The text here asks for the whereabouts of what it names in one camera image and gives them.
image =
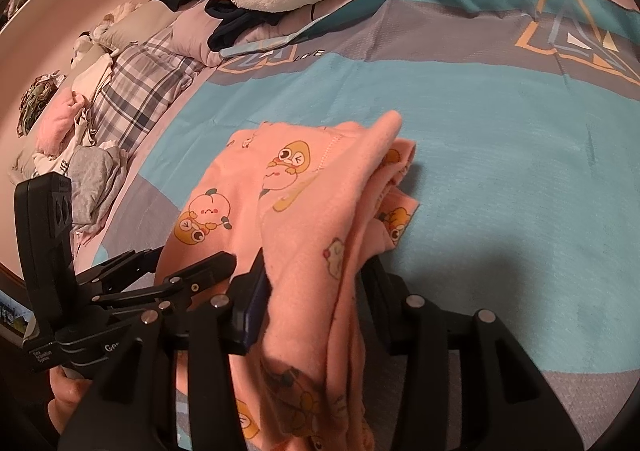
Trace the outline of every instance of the teal fabric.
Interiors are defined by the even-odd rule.
[[[385,1],[356,0],[295,41],[363,20]],[[420,1],[530,16],[538,3]],[[637,46],[636,12],[585,1],[599,27]],[[564,2],[546,0],[545,12]],[[323,52],[308,66],[282,67],[237,82],[214,73],[168,125],[140,176],[182,208],[240,128],[370,125],[394,108],[404,118],[401,135],[417,142],[402,187],[420,207],[385,265],[445,309],[495,310],[543,370],[640,367],[637,100],[570,73],[478,62]]]

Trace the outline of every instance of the cartoon print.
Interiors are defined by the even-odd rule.
[[[203,195],[196,196],[188,210],[180,215],[174,227],[174,235],[187,245],[201,243],[219,226],[231,229],[230,212],[229,200],[215,188],[209,189]]]
[[[339,395],[331,404],[331,416],[334,418],[346,417],[347,412],[347,398],[344,394]]]
[[[389,233],[391,241],[396,245],[411,220],[411,215],[405,208],[398,207],[388,214],[380,213],[378,219],[385,224],[386,232]]]
[[[248,139],[244,139],[244,141],[242,141],[242,147],[243,148],[248,148],[249,144],[251,144],[252,141],[254,140],[254,137],[255,137],[255,133],[251,137],[249,137]]]
[[[249,411],[249,407],[244,404],[244,402],[236,399],[236,406],[238,407],[238,417],[240,418],[242,434],[245,439],[251,440],[260,433],[260,428],[258,428],[258,425],[254,422],[251,412]]]
[[[385,166],[389,166],[390,164],[395,164],[397,162],[400,162],[402,160],[402,157],[400,155],[400,152],[398,152],[398,150],[391,148],[388,152],[386,152],[385,157],[380,161],[380,164],[378,165],[378,170],[380,168],[384,168]]]
[[[298,175],[307,170],[309,164],[309,145],[305,141],[290,142],[267,164],[260,196],[291,186],[298,179]]]
[[[331,277],[340,279],[342,276],[342,261],[344,259],[344,243],[340,238],[334,238],[331,245],[322,251]]]
[[[315,393],[302,385],[300,371],[290,367],[283,373],[273,373],[262,362],[260,371],[270,396],[276,401],[281,431],[298,437],[316,435],[320,404]]]
[[[311,440],[311,446],[314,451],[322,451],[324,449],[322,439],[318,435],[312,435],[309,440]]]
[[[362,445],[366,451],[373,451],[376,446],[376,440],[373,438],[373,431],[364,417],[362,418]]]
[[[306,187],[309,184],[311,184],[317,177],[318,177],[318,173],[316,173],[309,180],[306,180],[299,186],[292,189],[288,194],[284,195],[284,197],[278,199],[277,202],[274,203],[273,205],[273,210],[276,211],[276,213],[282,213],[295,201],[296,198],[298,198],[298,195],[300,195],[300,193],[302,193],[306,189]]]
[[[198,224],[191,217],[190,211],[182,213],[174,227],[175,237],[187,245],[201,243],[208,234],[209,228],[206,225]]]

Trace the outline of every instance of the gray cloth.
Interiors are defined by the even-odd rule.
[[[91,225],[80,229],[80,231],[84,233],[95,234],[102,229],[102,223],[100,221],[109,214],[111,205],[113,205],[116,196],[118,196],[122,186],[124,186],[124,181],[127,179],[127,156],[123,155],[125,153],[124,150],[114,146],[113,148],[109,148],[107,153],[110,154],[114,160],[114,168],[104,186],[104,192],[100,200],[98,200],[98,207],[92,215],[94,221]]]
[[[127,177],[127,157],[117,146],[79,146],[69,161],[74,230],[96,233]]]

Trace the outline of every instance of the plaid fabric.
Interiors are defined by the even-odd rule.
[[[172,30],[128,46],[113,65],[111,81],[94,102],[95,141],[115,141],[129,155],[175,98],[203,69],[198,61],[168,49]]]

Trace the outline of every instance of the pink wall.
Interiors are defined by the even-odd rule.
[[[57,0],[42,13],[37,27],[21,38],[13,38],[15,46],[0,59],[0,261],[16,274],[22,275],[15,241],[14,186],[6,168],[10,155],[17,151],[15,127],[20,97],[36,76],[54,70],[68,72],[72,45],[79,33],[90,30],[125,1]]]

